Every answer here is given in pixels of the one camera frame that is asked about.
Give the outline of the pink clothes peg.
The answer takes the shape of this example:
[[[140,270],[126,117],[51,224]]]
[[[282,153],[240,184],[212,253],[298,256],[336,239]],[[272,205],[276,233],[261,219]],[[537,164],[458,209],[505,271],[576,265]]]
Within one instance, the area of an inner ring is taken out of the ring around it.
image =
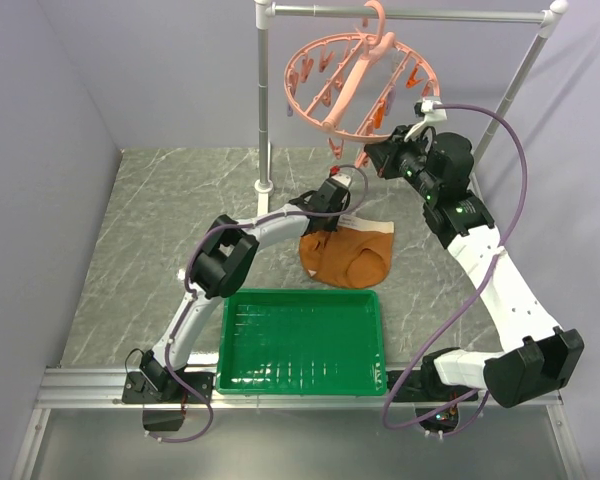
[[[355,163],[354,163],[355,167],[356,168],[366,168],[369,165],[369,163],[370,163],[370,158],[369,158],[368,154],[363,149],[360,149],[359,153],[356,157]]]

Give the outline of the orange underwear with cream waistband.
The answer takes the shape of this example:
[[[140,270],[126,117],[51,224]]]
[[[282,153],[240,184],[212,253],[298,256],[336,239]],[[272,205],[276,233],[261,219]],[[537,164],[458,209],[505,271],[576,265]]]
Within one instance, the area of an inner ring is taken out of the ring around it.
[[[302,237],[299,257],[314,281],[343,289],[365,289],[383,282],[391,269],[395,226],[342,215],[334,232]]]

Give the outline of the pink round clip hanger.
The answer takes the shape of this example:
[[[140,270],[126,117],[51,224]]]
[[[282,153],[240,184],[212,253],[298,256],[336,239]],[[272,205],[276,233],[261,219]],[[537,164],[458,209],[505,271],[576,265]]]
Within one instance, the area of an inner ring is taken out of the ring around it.
[[[378,16],[373,31],[364,20],[352,32],[313,40],[293,54],[284,69],[287,115],[324,133],[336,159],[342,157],[346,142],[373,144],[389,136],[383,126],[375,132],[371,126],[377,106],[392,88],[396,97],[401,92],[420,100],[441,96],[430,64],[386,28],[382,3],[368,1],[365,6]]]

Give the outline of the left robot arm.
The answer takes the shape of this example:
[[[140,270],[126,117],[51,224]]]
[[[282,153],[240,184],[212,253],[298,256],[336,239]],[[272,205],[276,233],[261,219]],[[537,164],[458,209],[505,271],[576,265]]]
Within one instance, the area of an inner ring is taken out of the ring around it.
[[[142,354],[139,377],[127,386],[160,402],[175,399],[184,388],[177,372],[187,365],[214,310],[242,287],[256,254],[289,239],[333,231],[348,211],[351,183],[350,176],[336,173],[271,213],[243,220],[217,217],[185,269],[180,306],[159,341]]]

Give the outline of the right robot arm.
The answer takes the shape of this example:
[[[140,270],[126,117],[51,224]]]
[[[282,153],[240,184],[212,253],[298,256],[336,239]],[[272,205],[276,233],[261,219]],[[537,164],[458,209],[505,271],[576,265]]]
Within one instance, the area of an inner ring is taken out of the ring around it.
[[[364,151],[379,177],[404,179],[423,198],[427,226],[476,287],[501,345],[495,353],[451,348],[425,355],[422,391],[440,400],[455,386],[487,390],[511,408],[566,387],[584,341],[540,304],[502,244],[493,217],[470,190],[471,142],[431,127],[417,136],[408,131],[399,126]]]

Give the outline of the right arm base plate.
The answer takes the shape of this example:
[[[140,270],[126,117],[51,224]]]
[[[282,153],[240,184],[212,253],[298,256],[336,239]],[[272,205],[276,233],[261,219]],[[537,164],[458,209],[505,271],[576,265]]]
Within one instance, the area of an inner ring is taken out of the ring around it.
[[[413,370],[397,391],[393,403],[447,403],[467,392],[466,386],[448,386],[424,380],[419,369]],[[458,429],[460,413],[458,406],[450,407],[419,423],[425,431],[443,434]]]

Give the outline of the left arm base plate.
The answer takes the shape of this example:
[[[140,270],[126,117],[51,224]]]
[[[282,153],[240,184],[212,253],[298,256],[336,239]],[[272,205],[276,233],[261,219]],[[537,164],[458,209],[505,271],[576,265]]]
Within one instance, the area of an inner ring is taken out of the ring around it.
[[[121,402],[143,407],[142,424],[150,433],[177,432],[184,424],[186,407],[203,404],[173,379],[162,390],[156,389],[141,371],[127,374]]]

